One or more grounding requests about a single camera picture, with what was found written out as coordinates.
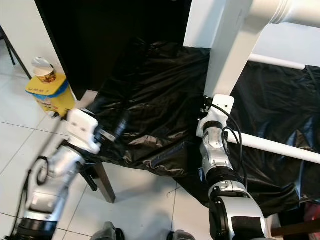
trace white pipe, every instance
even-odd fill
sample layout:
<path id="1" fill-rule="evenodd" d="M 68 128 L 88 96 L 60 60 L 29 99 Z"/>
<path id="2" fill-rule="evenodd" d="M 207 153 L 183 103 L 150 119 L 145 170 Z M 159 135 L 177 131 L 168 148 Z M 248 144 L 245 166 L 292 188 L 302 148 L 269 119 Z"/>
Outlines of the white pipe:
<path id="1" fill-rule="evenodd" d="M 258 54 L 251 54 L 248 60 L 252 62 L 257 62 L 257 63 L 271 64 L 271 65 L 276 65 L 276 66 L 281 66 L 281 67 L 286 67 L 291 69 L 299 69 L 299 70 L 303 70 L 306 67 L 306 65 L 301 63 L 281 60 L 278 58 L 262 56 Z"/>
<path id="2" fill-rule="evenodd" d="M 229 131 L 227 141 L 236 144 L 235 136 Z M 301 159 L 304 161 L 320 164 L 320 154 L 311 151 L 303 150 L 297 147 L 288 146 L 275 141 L 266 140 L 260 137 L 251 136 L 242 133 L 242 145 L 254 149 L 260 149 L 270 153 L 288 156 L 295 159 Z"/>
<path id="3" fill-rule="evenodd" d="M 320 1 L 281 0 L 270 23 L 292 23 L 320 28 Z"/>

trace black plastic sheet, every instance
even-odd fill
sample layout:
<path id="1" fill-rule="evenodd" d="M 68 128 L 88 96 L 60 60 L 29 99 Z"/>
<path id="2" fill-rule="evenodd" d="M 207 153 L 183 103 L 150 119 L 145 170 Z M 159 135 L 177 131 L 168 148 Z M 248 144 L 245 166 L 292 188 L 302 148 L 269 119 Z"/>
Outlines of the black plastic sheet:
<path id="1" fill-rule="evenodd" d="M 202 204 L 196 137 L 210 51 L 132 41 L 87 107 L 116 136 L 97 158 L 174 179 Z M 232 96 L 242 132 L 320 152 L 320 68 L 295 70 L 249 62 Z M 230 144 L 237 166 L 238 149 Z M 244 147 L 248 190 L 265 216 L 320 198 L 320 165 Z"/>

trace yellow food container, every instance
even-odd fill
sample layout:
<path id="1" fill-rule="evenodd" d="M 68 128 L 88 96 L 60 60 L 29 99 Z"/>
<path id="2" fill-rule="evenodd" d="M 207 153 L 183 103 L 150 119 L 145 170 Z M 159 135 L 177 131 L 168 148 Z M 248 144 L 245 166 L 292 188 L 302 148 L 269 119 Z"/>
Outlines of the yellow food container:
<path id="1" fill-rule="evenodd" d="M 69 82 L 66 75 L 62 73 L 56 73 L 56 79 L 53 82 L 42 82 L 34 76 L 25 90 L 33 95 L 45 112 L 57 112 L 63 117 L 68 110 L 75 106 Z"/>

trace black cloth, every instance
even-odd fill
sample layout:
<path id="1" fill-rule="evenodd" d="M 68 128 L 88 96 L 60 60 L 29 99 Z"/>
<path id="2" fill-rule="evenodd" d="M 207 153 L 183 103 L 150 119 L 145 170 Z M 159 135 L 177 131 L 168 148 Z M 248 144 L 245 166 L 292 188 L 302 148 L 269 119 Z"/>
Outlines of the black cloth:
<path id="1" fill-rule="evenodd" d="M 133 40 L 87 107 L 116 137 L 97 158 L 173 177 L 207 205 L 196 129 L 209 58 L 209 49 Z M 319 153 L 319 86 L 320 68 L 249 62 L 231 94 L 231 115 L 243 133 Z M 237 166 L 238 147 L 229 146 Z M 320 198 L 320 165 L 248 147 L 243 159 L 248 190 L 266 216 Z"/>

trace white wall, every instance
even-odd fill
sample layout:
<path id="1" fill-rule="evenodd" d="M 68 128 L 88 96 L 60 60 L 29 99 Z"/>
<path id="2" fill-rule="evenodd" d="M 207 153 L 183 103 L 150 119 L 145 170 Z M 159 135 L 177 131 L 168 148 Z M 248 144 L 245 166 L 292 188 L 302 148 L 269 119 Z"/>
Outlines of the white wall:
<path id="1" fill-rule="evenodd" d="M 0 0 L 0 25 L 32 76 L 34 57 L 47 59 L 63 73 L 34 0 Z"/>
<path id="2" fill-rule="evenodd" d="M 194 0 L 191 5 L 184 45 L 211 48 L 225 0 Z M 292 23 L 269 24 L 253 53 L 320 67 L 320 28 Z"/>

